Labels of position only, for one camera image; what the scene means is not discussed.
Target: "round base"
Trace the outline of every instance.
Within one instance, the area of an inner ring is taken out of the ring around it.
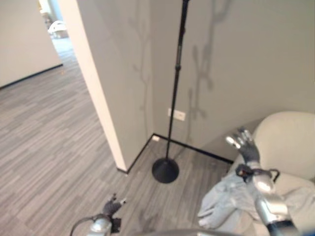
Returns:
[[[161,158],[152,166],[154,178],[161,183],[171,183],[177,179],[179,168],[174,160]]]

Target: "gray wall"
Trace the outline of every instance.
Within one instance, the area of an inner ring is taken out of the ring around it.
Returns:
[[[148,0],[78,0],[128,168],[153,132]]]
[[[61,64],[35,1],[0,1],[0,15],[0,87]]]
[[[155,132],[167,135],[181,0],[152,0]],[[173,137],[229,159],[235,127],[267,115],[314,112],[313,0],[189,2]]]

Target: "cable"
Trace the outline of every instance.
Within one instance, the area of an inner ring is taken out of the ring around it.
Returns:
[[[74,230],[78,227],[78,225],[82,224],[83,222],[89,221],[89,220],[94,221],[94,218],[95,218],[94,216],[91,216],[91,217],[84,217],[84,218],[82,218],[81,220],[78,220],[78,221],[72,226],[70,236],[73,236],[73,232],[74,232]]]

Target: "beige armchair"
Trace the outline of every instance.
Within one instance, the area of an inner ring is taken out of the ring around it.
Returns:
[[[259,148],[261,166],[277,168],[281,175],[276,190],[283,195],[305,186],[314,188],[315,176],[315,115],[302,112],[280,112],[268,116],[256,128],[253,137]],[[235,171],[243,159],[238,156],[230,168]],[[261,222],[236,210],[217,229],[243,235],[269,235]]]

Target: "black pole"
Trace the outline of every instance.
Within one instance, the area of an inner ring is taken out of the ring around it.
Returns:
[[[173,116],[174,116],[174,109],[175,109],[175,103],[176,103],[179,73],[180,73],[180,70],[182,68],[182,66],[181,66],[182,47],[183,47],[183,38],[184,38],[184,33],[185,33],[185,24],[186,24],[186,18],[187,18],[188,2],[189,2],[189,0],[183,0],[181,26],[179,29],[177,55],[176,55],[175,81],[174,81],[174,88],[173,88],[172,108],[171,108],[171,116],[169,119],[169,127],[168,127],[168,139],[167,139],[166,157],[165,157],[166,159],[169,158],[168,157],[169,145],[171,142],[171,135],[172,135],[172,128],[173,128]]]
[[[176,55],[175,81],[174,81],[174,89],[173,89],[171,117],[169,118],[169,127],[168,127],[166,156],[165,158],[158,159],[152,166],[152,174],[154,178],[161,183],[171,183],[177,178],[179,174],[179,168],[178,168],[177,163],[174,160],[169,159],[169,145],[171,142],[171,135],[172,135],[172,128],[173,128],[173,115],[174,115],[174,109],[175,109],[175,103],[176,103],[179,73],[181,70],[182,45],[183,45],[183,38],[184,38],[184,33],[185,33],[185,23],[186,23],[186,17],[187,17],[188,2],[189,0],[183,0],[181,25],[179,29],[177,55]]]

